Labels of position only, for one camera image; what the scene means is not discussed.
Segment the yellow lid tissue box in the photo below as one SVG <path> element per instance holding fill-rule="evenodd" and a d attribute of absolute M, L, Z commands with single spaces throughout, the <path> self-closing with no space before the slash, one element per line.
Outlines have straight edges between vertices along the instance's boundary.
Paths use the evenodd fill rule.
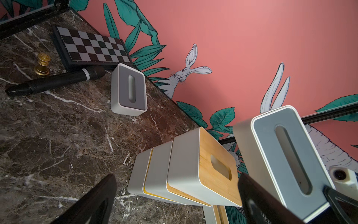
<path fill-rule="evenodd" d="M 132 173 L 131 173 L 131 177 L 130 177 L 130 180 L 128 183 L 127 190 L 129 193 L 137 195 L 137 196 L 146 197 L 149 199 L 154 199 L 154 200 L 158 200 L 158 201 L 167 203 L 167 202 L 169 202 L 168 200 L 159 198 L 157 196 L 152 196 L 152 195 L 146 194 L 146 193 L 144 193 L 144 190 L 143 190 L 148 165 L 150 162 L 151 153 L 152 153 L 152 149 L 149 149 L 149 150 L 146 150 L 146 151 L 139 153 L 137 155 L 133 169 L 132 169 Z"/>

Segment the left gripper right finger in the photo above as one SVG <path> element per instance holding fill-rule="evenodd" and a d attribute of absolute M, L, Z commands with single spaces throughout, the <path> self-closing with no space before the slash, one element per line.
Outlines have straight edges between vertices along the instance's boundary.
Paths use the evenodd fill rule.
<path fill-rule="evenodd" d="M 241 175 L 238 189 L 248 224 L 303 223 L 249 175 Z"/>

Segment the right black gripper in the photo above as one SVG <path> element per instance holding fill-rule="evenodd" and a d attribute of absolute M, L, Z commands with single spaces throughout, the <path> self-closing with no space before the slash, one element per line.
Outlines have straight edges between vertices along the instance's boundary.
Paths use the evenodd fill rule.
<path fill-rule="evenodd" d="M 358 223 L 358 201 L 325 186 L 323 193 L 340 224 Z"/>

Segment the black white chessboard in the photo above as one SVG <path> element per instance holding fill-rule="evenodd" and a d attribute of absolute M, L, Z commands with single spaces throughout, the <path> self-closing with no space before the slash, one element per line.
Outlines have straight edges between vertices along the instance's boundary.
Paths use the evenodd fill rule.
<path fill-rule="evenodd" d="M 120 63 L 134 66 L 121 39 L 54 25 L 52 29 L 50 37 L 66 71 L 93 65 L 113 70 Z"/>

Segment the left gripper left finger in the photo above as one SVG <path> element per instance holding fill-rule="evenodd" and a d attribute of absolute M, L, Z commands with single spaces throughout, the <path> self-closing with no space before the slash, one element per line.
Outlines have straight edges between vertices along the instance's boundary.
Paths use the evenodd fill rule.
<path fill-rule="evenodd" d="M 52 221 L 53 224 L 107 224 L 117 191 L 117 181 L 108 174 L 65 213 Z"/>

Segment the large bamboo lid tissue box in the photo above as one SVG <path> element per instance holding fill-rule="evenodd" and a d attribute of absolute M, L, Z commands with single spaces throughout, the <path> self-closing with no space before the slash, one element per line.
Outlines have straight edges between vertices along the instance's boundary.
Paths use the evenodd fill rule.
<path fill-rule="evenodd" d="M 173 141 L 169 141 L 152 149 L 143 191 L 145 194 L 159 201 L 203 206 L 204 204 L 198 201 L 177 193 L 172 193 L 167 187 L 172 143 Z"/>

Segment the black microphone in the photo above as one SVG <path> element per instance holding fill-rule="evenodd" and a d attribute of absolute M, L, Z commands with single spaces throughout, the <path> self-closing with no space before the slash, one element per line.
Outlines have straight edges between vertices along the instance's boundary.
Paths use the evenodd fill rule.
<path fill-rule="evenodd" d="M 23 84 L 11 86 L 5 92 L 9 97 L 36 94 L 83 81 L 96 80 L 104 75 L 105 69 L 102 66 L 89 66 L 78 71 L 29 80 Z"/>

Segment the black frame post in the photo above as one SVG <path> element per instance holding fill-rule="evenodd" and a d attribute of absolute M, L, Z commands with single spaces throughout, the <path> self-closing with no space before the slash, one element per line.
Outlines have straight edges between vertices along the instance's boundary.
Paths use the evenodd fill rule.
<path fill-rule="evenodd" d="M 333 119 L 336 117 L 346 116 L 357 112 L 358 112 L 358 103 L 353 102 L 323 112 L 318 112 L 315 114 L 301 117 L 301 120 L 304 125 L 308 125 L 308 124 L 325 121 L 328 119 Z"/>
<path fill-rule="evenodd" d="M 1 39 L 65 12 L 70 1 L 1 1 Z"/>

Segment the gold chess piece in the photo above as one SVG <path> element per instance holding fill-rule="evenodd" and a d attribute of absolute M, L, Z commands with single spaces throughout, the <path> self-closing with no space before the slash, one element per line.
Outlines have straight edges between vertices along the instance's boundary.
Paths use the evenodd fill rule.
<path fill-rule="evenodd" d="M 38 64 L 34 67 L 34 72 L 40 76 L 49 75 L 50 71 L 48 65 L 51 61 L 50 56 L 46 53 L 41 52 L 37 55 L 37 58 L 38 58 Z"/>

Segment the left black frame post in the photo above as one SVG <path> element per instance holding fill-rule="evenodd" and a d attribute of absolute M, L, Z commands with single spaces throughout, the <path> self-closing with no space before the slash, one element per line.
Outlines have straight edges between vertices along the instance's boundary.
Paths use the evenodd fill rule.
<path fill-rule="evenodd" d="M 65 12 L 70 1 L 1 1 L 1 39 Z"/>

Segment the right black frame post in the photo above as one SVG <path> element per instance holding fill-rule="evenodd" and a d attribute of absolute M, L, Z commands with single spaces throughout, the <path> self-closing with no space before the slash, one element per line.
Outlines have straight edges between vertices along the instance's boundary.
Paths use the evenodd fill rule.
<path fill-rule="evenodd" d="M 357 112 L 358 112 L 358 103 L 353 102 L 323 112 L 318 112 L 315 114 L 301 117 L 301 120 L 304 125 L 308 125 L 308 124 L 325 121 L 328 119 L 333 119 L 336 117 L 346 116 Z"/>

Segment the grey lid tissue box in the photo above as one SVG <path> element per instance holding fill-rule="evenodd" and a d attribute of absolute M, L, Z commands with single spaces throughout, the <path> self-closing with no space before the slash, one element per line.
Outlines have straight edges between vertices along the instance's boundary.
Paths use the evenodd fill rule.
<path fill-rule="evenodd" d="M 118 64 L 112 72 L 111 110 L 136 117 L 147 111 L 145 75 L 142 72 Z"/>
<path fill-rule="evenodd" d="M 250 177 L 303 222 L 330 206 L 323 190 L 334 184 L 294 107 L 241 121 L 233 133 Z"/>

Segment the small bamboo lid tissue box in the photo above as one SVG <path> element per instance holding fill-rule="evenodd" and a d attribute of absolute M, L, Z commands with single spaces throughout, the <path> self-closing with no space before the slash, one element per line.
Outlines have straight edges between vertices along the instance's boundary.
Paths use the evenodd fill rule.
<path fill-rule="evenodd" d="M 229 224 L 225 206 L 203 206 L 206 224 Z"/>

